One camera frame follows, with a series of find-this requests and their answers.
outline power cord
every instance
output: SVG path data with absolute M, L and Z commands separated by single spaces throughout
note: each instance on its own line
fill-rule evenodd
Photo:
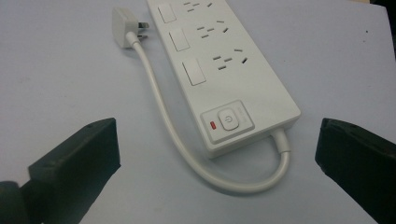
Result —
M 277 129 L 271 133 L 277 146 L 277 150 L 280 154 L 280 163 L 276 171 L 267 179 L 257 183 L 238 183 L 232 180 L 224 179 L 220 176 L 213 174 L 210 170 L 206 169 L 198 160 L 194 158 L 191 152 L 184 146 L 180 140 L 176 129 L 170 120 L 169 113 L 166 109 L 161 95 L 160 88 L 158 87 L 157 79 L 152 70 L 149 59 L 143 50 L 138 35 L 138 28 L 147 28 L 147 23 L 138 22 L 135 16 L 127 9 L 123 7 L 113 8 L 112 15 L 112 30 L 116 42 L 121 48 L 132 48 L 136 50 L 142 63 L 148 74 L 149 82 L 153 90 L 155 99 L 158 107 L 160 108 L 163 121 L 166 129 L 172 137 L 177 150 L 187 162 L 187 164 L 194 170 L 201 178 L 209 182 L 210 184 L 232 192 L 237 193 L 255 193 L 267 190 L 275 185 L 286 173 L 290 163 L 290 147 L 288 139 L 283 129 Z

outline power plug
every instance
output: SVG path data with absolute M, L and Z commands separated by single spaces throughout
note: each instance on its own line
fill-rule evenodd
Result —
M 112 12 L 112 31 L 117 44 L 123 49 L 131 48 L 131 44 L 127 40 L 126 35 L 129 32 L 134 33 L 139 38 L 146 37 L 138 35 L 139 28 L 149 28 L 146 22 L 139 22 L 134 14 L 126 7 L 114 7 Z
M 210 158 L 300 117 L 224 0 L 148 0 L 148 7 Z

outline white table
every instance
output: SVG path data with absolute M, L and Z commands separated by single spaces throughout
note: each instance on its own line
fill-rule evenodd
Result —
M 238 196 L 212 189 L 178 155 L 135 52 L 111 34 L 111 9 L 151 27 L 143 42 L 186 144 L 202 142 L 145 1 L 0 0 L 0 181 L 90 122 L 114 117 L 121 168 L 81 223 L 374 224 L 314 161 L 323 118 L 396 142 L 396 63 L 386 10 L 335 0 L 228 1 L 303 115 L 287 131 L 290 171 L 273 189 Z M 254 181 L 278 159 L 270 139 L 203 162 Z

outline cord strain relief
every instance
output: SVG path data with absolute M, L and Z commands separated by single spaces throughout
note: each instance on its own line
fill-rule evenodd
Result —
M 279 152 L 279 154 L 291 151 L 288 138 L 283 129 L 276 129 L 271 135 L 276 142 L 277 152 Z
M 128 32 L 125 37 L 128 40 L 128 43 L 131 45 L 131 48 L 134 48 L 135 43 L 140 43 L 139 38 L 134 32 Z

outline power outlet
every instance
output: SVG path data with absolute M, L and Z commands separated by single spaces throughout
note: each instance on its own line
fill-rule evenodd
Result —
M 148 7 L 210 158 L 299 118 L 224 0 L 148 0 Z

